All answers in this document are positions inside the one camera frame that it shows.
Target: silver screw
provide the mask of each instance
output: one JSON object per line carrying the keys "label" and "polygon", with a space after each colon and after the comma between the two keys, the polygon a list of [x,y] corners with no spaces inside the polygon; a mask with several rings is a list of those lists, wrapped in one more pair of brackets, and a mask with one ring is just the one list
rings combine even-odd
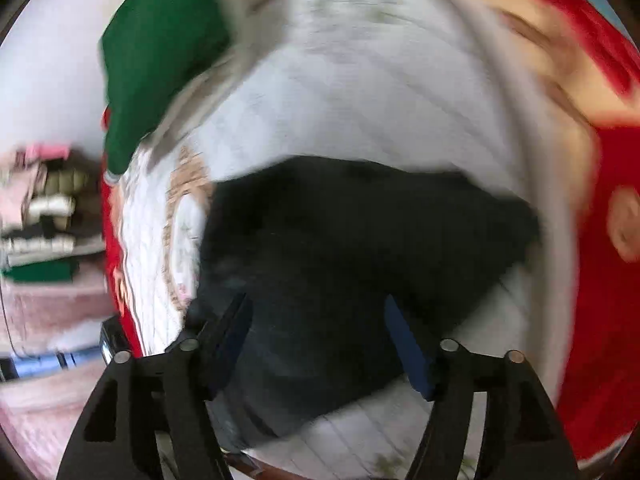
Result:
{"label": "silver screw", "polygon": [[524,354],[518,350],[509,350],[509,352],[507,353],[507,357],[512,363],[524,362]]}
{"label": "silver screw", "polygon": [[131,359],[131,352],[126,350],[122,350],[113,356],[113,360],[116,361],[119,365],[126,363],[129,359]]}
{"label": "silver screw", "polygon": [[440,348],[445,352],[457,352],[460,345],[456,341],[453,341],[453,339],[443,339],[440,342]]}
{"label": "silver screw", "polygon": [[180,350],[183,352],[193,352],[198,347],[197,339],[185,339],[180,343]]}

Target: red fabric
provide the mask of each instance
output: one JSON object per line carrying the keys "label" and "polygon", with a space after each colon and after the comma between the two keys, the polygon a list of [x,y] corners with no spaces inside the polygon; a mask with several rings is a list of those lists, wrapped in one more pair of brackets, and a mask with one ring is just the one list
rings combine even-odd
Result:
{"label": "red fabric", "polygon": [[602,159],[579,233],[572,348],[558,413],[579,460],[591,458],[640,420],[640,262],[625,263],[607,234],[618,186],[640,190],[640,126],[597,128]]}
{"label": "red fabric", "polygon": [[560,10],[576,39],[622,97],[640,82],[640,54],[587,0],[543,0]]}
{"label": "red fabric", "polygon": [[[107,276],[107,282],[109,283],[111,299],[113,300],[113,304],[117,305],[118,297],[116,294],[113,271],[119,268],[122,264],[122,248],[113,233],[113,225],[111,224],[111,205],[109,204],[109,196],[112,189],[113,188],[108,186],[104,180],[100,183],[100,195],[102,199],[102,235],[104,236],[104,243],[106,245],[105,274]],[[128,306],[124,309],[124,316],[120,317],[120,323],[125,336],[131,345],[131,352],[133,356],[142,357],[142,345],[140,344],[136,325]]]}

